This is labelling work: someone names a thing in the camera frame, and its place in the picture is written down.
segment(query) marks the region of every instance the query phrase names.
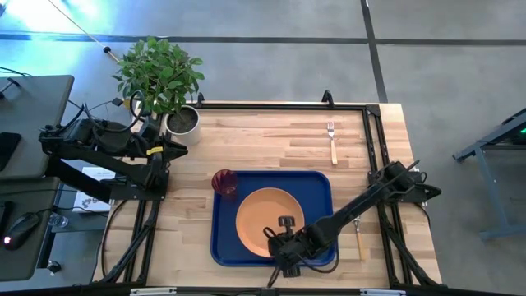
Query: computer mouse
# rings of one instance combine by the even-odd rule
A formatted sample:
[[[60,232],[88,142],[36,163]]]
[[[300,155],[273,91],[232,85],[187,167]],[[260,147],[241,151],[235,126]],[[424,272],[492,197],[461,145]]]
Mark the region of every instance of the computer mouse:
[[[21,247],[39,222],[40,217],[35,213],[25,213],[13,222],[2,240],[6,250],[15,251]]]

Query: green leaves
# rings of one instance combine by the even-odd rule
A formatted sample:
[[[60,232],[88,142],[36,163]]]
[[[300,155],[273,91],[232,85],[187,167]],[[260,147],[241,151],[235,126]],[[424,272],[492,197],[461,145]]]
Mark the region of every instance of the green leaves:
[[[154,37],[149,36],[146,40],[148,41],[148,49],[152,49],[157,45],[157,40]]]
[[[191,58],[190,61],[188,61],[191,65],[196,65],[196,66],[199,66],[199,65],[202,65],[203,64],[203,60],[200,59],[200,58]]]
[[[199,80],[204,80],[204,79],[205,79],[205,75],[203,75],[203,73],[193,72],[193,76],[194,76],[196,79],[199,79]]]
[[[197,81],[205,79],[192,67],[203,60],[189,57],[188,53],[166,39],[148,37],[139,40],[122,57],[120,69],[112,78],[118,81],[117,91],[129,97],[135,90],[145,95],[145,108],[156,113],[179,112],[199,91]]]
[[[161,71],[159,77],[161,78],[170,78],[173,75],[173,69],[171,67],[166,67]]]
[[[172,82],[168,83],[168,88],[169,89],[174,89],[174,88],[176,88],[178,86],[182,86],[182,82],[180,82],[180,81],[172,81]]]

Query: fork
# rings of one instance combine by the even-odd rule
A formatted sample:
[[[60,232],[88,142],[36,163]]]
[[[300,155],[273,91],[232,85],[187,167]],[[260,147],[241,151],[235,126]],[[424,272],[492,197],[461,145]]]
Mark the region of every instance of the fork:
[[[330,158],[332,164],[338,164],[338,158],[336,158],[336,147],[335,147],[335,123],[327,123],[327,132],[330,137]]]
[[[358,252],[360,253],[360,260],[365,261],[365,250],[363,249],[362,235],[360,233],[360,216],[354,218],[354,227],[356,228],[356,239],[358,241]]]

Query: butcher block tabletop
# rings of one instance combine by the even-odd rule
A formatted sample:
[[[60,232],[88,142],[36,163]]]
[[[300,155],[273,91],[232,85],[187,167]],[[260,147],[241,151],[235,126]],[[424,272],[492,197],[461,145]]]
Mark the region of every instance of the butcher block tabletop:
[[[402,106],[380,104],[380,108],[390,160],[411,164],[413,154]],[[201,142],[188,147],[188,154],[172,161],[169,168],[168,192],[159,211],[147,284],[262,287],[274,267],[224,267],[210,255],[212,176],[220,169],[317,170],[330,180],[336,211],[367,187],[370,165],[362,114],[339,110],[227,109],[200,109],[199,114]],[[335,123],[337,165],[332,165],[330,159],[326,129],[329,121]],[[376,151],[379,151],[372,118],[370,123]],[[377,163],[382,166],[381,159],[378,158]],[[108,229],[105,248],[108,270],[130,244],[137,204],[129,201],[123,206]],[[440,283],[427,217],[414,204],[399,204],[399,210],[408,249],[425,272]],[[281,275],[275,287],[389,287],[376,208],[366,211],[361,221],[365,260],[360,260],[355,228],[349,224],[338,239],[340,262],[333,273],[319,274],[302,268],[301,277],[285,279]],[[393,253],[396,274],[403,280],[394,245]],[[140,269],[142,248],[137,254],[134,279]],[[98,264],[94,280],[101,277]]]

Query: concrete floor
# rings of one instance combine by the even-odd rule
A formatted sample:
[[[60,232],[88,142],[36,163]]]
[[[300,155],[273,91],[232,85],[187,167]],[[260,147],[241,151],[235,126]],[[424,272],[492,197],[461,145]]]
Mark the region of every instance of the concrete floor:
[[[11,0],[0,17],[0,66],[33,75],[72,74],[71,100],[89,105],[118,95],[109,75],[117,65],[92,42],[31,41],[8,34],[81,32],[47,2]],[[58,1],[84,29],[98,35],[198,37],[367,37],[359,0],[125,0]],[[375,36],[382,39],[526,39],[526,2],[520,0],[369,0]],[[131,43],[110,43],[116,54]],[[378,102],[368,44],[183,43],[202,57],[207,99],[318,101],[330,89],[339,102]],[[526,237],[483,243],[478,232],[496,225],[474,160],[451,155],[524,108],[524,46],[379,45],[378,61],[389,102],[401,103],[413,153],[443,194],[429,206],[442,279],[450,287],[501,293],[526,291]],[[114,107],[96,116],[126,122]],[[64,120],[74,114],[69,106]],[[520,153],[488,153],[514,222],[526,223],[517,176]],[[74,273],[52,280],[37,272],[24,283],[48,287],[87,283],[100,233],[61,234],[52,258]],[[19,283],[0,283],[0,290]]]

